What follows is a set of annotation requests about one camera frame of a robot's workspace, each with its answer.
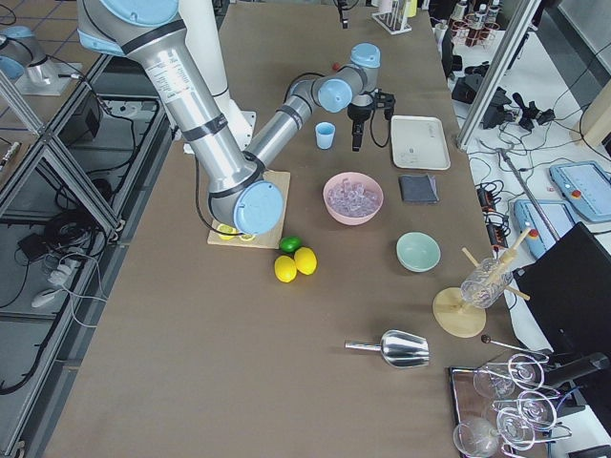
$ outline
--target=blue cup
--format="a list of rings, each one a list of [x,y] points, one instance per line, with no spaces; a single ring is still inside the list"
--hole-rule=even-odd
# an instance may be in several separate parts
[[[328,150],[333,144],[335,136],[335,126],[330,122],[320,122],[316,124],[316,145],[321,150]]]

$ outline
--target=computer monitor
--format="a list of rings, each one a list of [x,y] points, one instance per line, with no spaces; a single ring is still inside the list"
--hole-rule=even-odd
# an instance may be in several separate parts
[[[577,223],[517,279],[526,302],[555,353],[576,358],[595,352],[611,358],[611,256]],[[575,380],[611,433],[611,369]]]

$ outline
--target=pink bowl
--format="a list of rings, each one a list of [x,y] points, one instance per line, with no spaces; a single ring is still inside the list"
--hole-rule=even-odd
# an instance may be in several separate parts
[[[373,213],[370,213],[365,217],[347,217],[331,208],[327,201],[327,194],[329,190],[335,187],[335,185],[342,183],[345,178],[347,178],[350,183],[363,183],[363,185],[365,185],[366,191],[370,191],[378,197],[379,205]],[[327,181],[327,184],[325,184],[325,188],[323,189],[323,200],[325,201],[325,207],[327,208],[328,213],[332,217],[334,217],[342,224],[346,224],[348,226],[356,226],[358,224],[363,224],[364,222],[369,221],[375,216],[376,213],[378,213],[380,208],[382,208],[382,203],[384,202],[384,193],[382,192],[382,188],[380,187],[380,185],[373,178],[368,177],[367,175],[359,174],[358,172],[343,172],[342,174],[338,174],[335,177],[330,178],[329,181]]]

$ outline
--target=bowl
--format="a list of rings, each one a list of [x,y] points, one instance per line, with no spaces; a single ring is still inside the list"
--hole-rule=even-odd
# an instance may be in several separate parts
[[[397,241],[397,258],[412,272],[426,272],[441,260],[437,242],[421,232],[408,232]]]
[[[342,184],[345,179],[347,179],[350,184],[363,183],[363,186],[365,188],[364,192],[373,193],[376,196],[378,200],[378,205],[377,207],[375,207],[375,210],[373,210],[371,213],[367,213],[364,216],[351,217],[348,215],[343,215],[342,213],[339,213],[331,207],[327,195],[329,191],[335,188],[336,185]],[[325,201],[325,207],[327,208],[328,213],[334,219],[348,226],[356,226],[358,224],[363,224],[364,222],[369,221],[376,215],[376,213],[378,213],[378,211],[382,207],[382,202],[384,201],[384,193],[382,192],[382,188],[380,187],[380,185],[372,177],[368,177],[364,174],[359,174],[358,172],[343,172],[342,174],[338,174],[327,181],[327,184],[325,184],[325,188],[323,189],[323,200]]]

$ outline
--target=brown table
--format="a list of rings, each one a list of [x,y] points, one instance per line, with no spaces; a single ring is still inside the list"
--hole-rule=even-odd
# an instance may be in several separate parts
[[[435,294],[456,286],[490,245],[467,158],[454,147],[453,116],[425,13],[413,31],[390,36],[350,12],[342,30],[333,7],[232,5],[221,42],[233,97],[257,109],[259,128],[298,73],[330,72],[369,41],[382,51],[379,86],[396,95],[398,115],[443,122],[452,168],[435,172],[441,201],[401,201],[390,150],[365,138],[350,150],[345,114],[316,113],[273,167],[291,172],[284,234],[302,237],[319,268],[290,284],[273,274],[277,252],[207,245],[193,208],[193,158],[171,151],[129,248],[47,457],[446,457],[454,456],[446,367],[473,366],[496,354],[478,338],[445,333],[432,315]],[[329,151],[313,125],[336,124]],[[385,136],[382,116],[377,137]],[[353,170],[384,189],[380,213],[363,226],[332,219],[326,180]],[[413,274],[397,261],[405,232],[438,240],[442,260]],[[488,313],[485,331],[513,332],[506,307]],[[428,367],[394,369],[374,354],[344,350],[344,340],[375,342],[388,329],[429,340]]]

